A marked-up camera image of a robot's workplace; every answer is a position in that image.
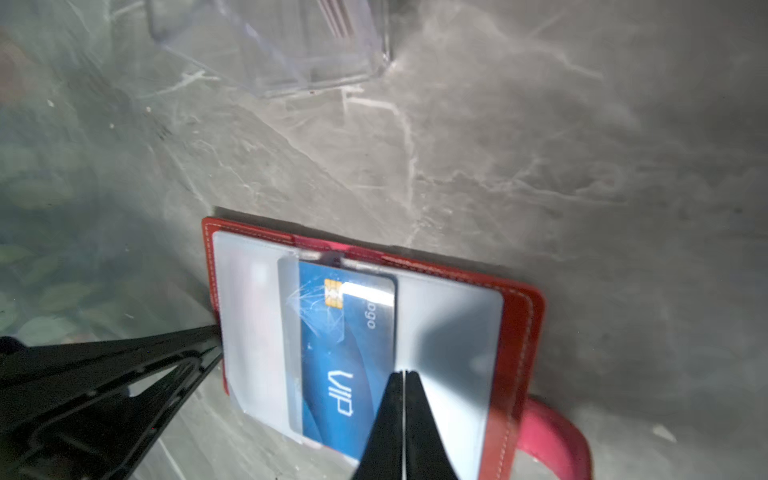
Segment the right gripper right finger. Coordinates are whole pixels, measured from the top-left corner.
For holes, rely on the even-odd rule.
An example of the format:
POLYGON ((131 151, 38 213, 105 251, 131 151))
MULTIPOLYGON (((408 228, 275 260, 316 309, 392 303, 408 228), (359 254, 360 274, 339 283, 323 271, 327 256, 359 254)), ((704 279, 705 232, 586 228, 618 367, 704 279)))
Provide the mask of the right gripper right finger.
POLYGON ((404 467, 408 480, 457 480, 417 372, 404 377, 404 467))

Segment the blue credit card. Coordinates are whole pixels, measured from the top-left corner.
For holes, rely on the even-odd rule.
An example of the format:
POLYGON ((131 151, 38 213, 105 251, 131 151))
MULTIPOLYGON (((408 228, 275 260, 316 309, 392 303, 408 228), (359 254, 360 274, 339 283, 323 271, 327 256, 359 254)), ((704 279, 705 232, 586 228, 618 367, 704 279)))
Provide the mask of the blue credit card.
POLYGON ((358 460, 394 370, 396 284, 309 262, 298 275, 301 432, 358 460))

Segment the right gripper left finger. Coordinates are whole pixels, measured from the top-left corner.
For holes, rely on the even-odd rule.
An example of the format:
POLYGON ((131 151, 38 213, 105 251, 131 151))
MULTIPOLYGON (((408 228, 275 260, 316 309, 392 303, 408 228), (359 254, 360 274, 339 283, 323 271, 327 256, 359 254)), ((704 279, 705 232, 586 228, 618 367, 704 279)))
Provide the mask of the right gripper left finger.
POLYGON ((353 480, 400 480, 404 456, 404 373, 390 375, 353 480))

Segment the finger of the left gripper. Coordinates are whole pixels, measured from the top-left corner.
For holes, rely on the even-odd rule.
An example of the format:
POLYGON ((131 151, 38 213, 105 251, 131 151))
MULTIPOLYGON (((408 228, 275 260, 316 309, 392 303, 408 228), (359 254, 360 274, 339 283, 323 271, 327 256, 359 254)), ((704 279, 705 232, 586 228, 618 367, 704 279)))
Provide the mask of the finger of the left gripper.
POLYGON ((129 478, 222 358, 215 325, 38 347, 3 337, 2 478, 129 478))

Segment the red card holder wallet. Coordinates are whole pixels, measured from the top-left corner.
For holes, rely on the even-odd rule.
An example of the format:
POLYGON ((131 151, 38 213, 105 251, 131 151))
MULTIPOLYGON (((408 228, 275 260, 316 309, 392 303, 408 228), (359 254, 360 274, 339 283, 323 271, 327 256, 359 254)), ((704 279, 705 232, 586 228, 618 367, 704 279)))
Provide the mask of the red card holder wallet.
POLYGON ((394 372, 421 378, 458 479, 506 479, 525 452, 558 479, 589 479, 581 431, 530 398, 545 312, 534 287, 417 254, 292 226, 202 221, 211 300, 221 327, 224 388, 247 415, 305 451, 354 460, 301 432, 301 262, 396 284, 394 372))

